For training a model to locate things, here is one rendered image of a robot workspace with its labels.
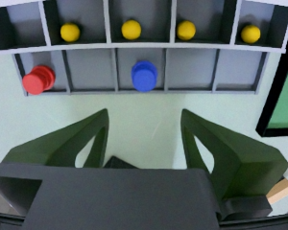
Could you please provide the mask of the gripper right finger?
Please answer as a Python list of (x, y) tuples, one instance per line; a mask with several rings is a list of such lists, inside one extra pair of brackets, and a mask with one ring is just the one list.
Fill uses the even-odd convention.
[[(180, 131), (186, 169), (209, 173), (219, 205), (229, 198), (266, 196), (288, 169), (278, 148), (208, 121), (187, 108), (181, 110)], [(211, 173), (195, 137), (213, 156)]]

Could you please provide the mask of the wooden-handled wire brush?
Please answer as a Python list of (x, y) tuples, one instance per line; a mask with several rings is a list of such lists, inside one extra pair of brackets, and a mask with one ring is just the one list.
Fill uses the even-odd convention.
[(288, 196), (288, 179), (282, 176), (266, 197), (273, 204), (285, 196)]

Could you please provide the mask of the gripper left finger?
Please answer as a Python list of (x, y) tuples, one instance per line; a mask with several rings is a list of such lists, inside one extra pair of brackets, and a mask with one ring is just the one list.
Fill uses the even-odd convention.
[[(76, 168), (76, 157), (95, 136), (82, 168), (103, 168), (108, 143), (108, 109), (11, 148), (3, 160)], [(1, 163), (0, 162), (0, 163)]]

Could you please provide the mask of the red plug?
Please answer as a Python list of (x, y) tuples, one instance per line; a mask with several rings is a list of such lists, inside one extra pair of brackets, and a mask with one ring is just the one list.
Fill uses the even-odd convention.
[(24, 76), (22, 84), (27, 92), (38, 95), (51, 88), (55, 80), (56, 75), (50, 67), (38, 65), (31, 70), (31, 73)]

